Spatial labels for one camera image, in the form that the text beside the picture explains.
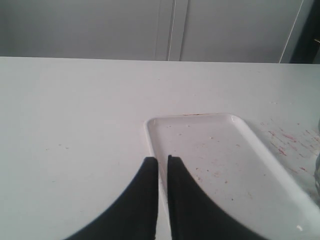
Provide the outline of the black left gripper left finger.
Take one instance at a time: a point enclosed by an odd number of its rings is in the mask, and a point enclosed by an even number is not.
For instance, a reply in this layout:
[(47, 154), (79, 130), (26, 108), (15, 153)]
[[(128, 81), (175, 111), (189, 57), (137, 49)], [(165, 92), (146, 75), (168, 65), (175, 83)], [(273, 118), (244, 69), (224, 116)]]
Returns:
[(159, 207), (159, 166), (146, 157), (115, 202), (69, 240), (154, 240)]

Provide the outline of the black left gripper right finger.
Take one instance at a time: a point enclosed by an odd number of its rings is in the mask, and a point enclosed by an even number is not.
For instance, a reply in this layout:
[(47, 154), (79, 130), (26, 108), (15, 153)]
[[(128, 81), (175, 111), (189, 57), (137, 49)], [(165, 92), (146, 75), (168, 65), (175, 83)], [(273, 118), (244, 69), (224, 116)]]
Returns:
[(167, 159), (167, 200), (173, 240), (266, 239), (212, 201), (178, 156)]

